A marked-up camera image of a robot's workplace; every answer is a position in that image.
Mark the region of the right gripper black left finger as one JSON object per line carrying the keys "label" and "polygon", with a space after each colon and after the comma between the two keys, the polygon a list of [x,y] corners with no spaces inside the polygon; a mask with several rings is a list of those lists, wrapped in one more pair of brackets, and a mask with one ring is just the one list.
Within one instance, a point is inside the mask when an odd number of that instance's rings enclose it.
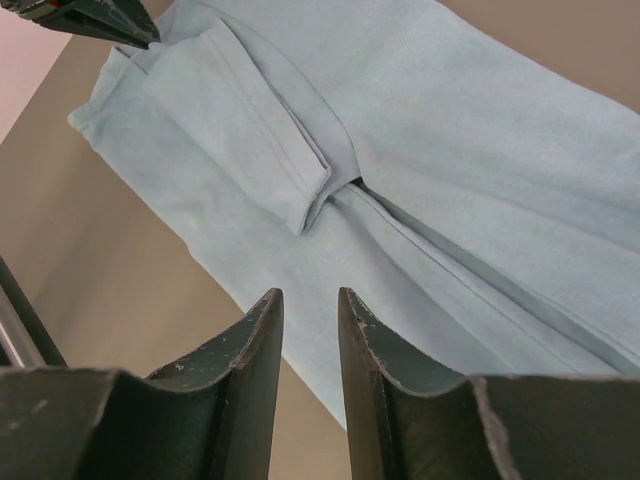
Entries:
{"label": "right gripper black left finger", "polygon": [[283,293],[271,289],[238,322],[149,377],[117,372],[80,478],[266,478],[283,323]]}

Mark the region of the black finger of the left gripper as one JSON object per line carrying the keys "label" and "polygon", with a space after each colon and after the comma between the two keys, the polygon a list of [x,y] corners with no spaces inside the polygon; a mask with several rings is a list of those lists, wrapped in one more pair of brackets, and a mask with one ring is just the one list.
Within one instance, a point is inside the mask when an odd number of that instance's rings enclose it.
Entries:
{"label": "black finger of the left gripper", "polygon": [[49,30],[147,49],[161,40],[138,0],[14,0],[9,11]]}

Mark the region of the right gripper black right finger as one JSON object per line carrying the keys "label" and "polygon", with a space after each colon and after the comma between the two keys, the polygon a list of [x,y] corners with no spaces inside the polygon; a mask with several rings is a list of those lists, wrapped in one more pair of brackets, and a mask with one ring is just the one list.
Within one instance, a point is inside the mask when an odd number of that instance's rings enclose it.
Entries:
{"label": "right gripper black right finger", "polygon": [[517,479],[497,376],[464,375],[386,326],[356,292],[338,294],[351,474],[355,479]]}

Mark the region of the grey-blue t-shirt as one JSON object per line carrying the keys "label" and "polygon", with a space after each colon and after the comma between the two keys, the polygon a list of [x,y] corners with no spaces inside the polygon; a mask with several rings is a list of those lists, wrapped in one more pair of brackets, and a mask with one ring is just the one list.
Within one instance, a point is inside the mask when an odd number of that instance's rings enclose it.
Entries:
{"label": "grey-blue t-shirt", "polygon": [[344,419],[336,306],[466,374],[639,371],[639,117],[436,1],[178,1],[70,124]]}

